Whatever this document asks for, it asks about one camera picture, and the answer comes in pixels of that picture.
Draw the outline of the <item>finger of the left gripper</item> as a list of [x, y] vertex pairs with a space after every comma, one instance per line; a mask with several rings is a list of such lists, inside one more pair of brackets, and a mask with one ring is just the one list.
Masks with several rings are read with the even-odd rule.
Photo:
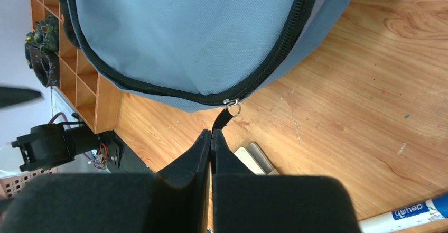
[[43, 94], [34, 89], [1, 86], [1, 108], [7, 108], [40, 99]]

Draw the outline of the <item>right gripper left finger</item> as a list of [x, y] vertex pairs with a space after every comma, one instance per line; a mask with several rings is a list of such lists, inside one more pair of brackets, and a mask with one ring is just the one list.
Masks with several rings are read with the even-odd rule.
[[157, 173], [46, 174], [8, 205], [1, 232], [206, 232], [211, 132]]

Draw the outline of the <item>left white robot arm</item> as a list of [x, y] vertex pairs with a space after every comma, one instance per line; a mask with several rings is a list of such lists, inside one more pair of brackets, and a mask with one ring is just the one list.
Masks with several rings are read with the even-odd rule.
[[98, 135], [83, 121], [38, 125], [1, 146], [1, 178], [66, 164], [98, 147]]

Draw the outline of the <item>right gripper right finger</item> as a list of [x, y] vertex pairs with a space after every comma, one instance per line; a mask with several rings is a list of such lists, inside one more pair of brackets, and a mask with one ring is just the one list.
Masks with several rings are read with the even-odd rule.
[[215, 232], [359, 232], [351, 198], [340, 181], [321, 175], [256, 175], [211, 140]]

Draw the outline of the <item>blue student backpack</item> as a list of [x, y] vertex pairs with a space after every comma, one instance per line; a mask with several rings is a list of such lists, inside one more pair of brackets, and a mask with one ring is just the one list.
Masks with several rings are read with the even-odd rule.
[[87, 60], [122, 91], [195, 112], [291, 71], [351, 0], [67, 0]]

